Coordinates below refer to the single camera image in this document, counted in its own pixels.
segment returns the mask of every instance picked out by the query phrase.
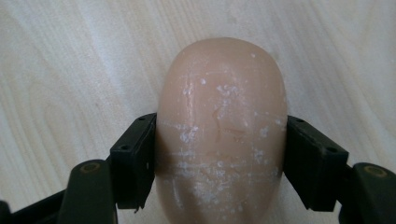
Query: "light wood surface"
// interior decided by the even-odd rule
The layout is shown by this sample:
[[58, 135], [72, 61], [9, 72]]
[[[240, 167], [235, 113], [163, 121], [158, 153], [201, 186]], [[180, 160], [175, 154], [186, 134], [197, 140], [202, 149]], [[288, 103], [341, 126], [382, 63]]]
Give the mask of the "light wood surface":
[[[0, 1], [0, 199], [13, 211], [104, 159], [155, 112], [166, 71], [190, 43], [230, 36], [276, 59], [289, 114], [396, 171], [396, 3], [383, 1]], [[337, 223], [305, 211], [283, 178], [268, 223]], [[155, 188], [120, 223], [167, 223]]]

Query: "bar of soap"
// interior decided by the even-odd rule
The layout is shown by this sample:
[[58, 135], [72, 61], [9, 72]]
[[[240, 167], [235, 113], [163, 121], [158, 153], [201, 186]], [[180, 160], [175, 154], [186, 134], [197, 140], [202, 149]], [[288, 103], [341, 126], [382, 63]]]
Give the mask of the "bar of soap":
[[156, 185], [170, 223], [262, 223], [282, 174], [287, 106], [271, 56], [234, 38], [184, 48], [160, 99]]

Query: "wood grain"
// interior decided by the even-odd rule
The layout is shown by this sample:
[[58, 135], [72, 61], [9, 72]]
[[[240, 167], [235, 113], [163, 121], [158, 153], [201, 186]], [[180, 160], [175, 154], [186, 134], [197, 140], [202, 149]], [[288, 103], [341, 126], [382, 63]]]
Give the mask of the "wood grain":
[[[271, 53], [289, 113], [396, 171], [396, 4], [384, 1], [0, 1], [0, 199], [13, 211], [63, 188], [155, 112], [177, 53], [230, 36]], [[337, 223], [286, 178], [268, 223]], [[155, 189], [120, 223], [167, 223]]]

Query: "black plastic part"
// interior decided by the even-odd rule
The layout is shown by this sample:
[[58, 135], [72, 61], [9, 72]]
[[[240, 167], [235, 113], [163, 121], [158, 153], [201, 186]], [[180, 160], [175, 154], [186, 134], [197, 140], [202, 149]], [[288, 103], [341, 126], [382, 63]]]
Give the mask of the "black plastic part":
[[0, 223], [9, 224], [12, 223], [11, 212], [9, 211], [8, 204], [6, 202], [0, 201]]
[[31, 204], [12, 214], [12, 223], [50, 224], [56, 223], [61, 208], [64, 190], [49, 196], [37, 203]]
[[110, 149], [107, 161], [119, 209], [144, 208], [154, 181], [154, 141], [157, 114], [134, 123]]
[[85, 161], [73, 168], [57, 223], [117, 223], [107, 162]]
[[288, 117], [283, 169], [306, 209], [334, 209], [347, 157], [347, 151], [309, 123]]
[[394, 224], [396, 174], [371, 163], [357, 163], [344, 180], [339, 201], [342, 224]]

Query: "oval brown object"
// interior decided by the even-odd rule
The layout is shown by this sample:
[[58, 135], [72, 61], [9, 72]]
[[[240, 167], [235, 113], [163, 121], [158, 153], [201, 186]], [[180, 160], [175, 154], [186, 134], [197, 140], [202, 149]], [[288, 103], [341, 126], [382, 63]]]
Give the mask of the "oval brown object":
[[156, 184], [171, 223], [262, 223], [281, 177], [287, 107], [271, 56], [234, 38], [183, 49], [161, 95]]

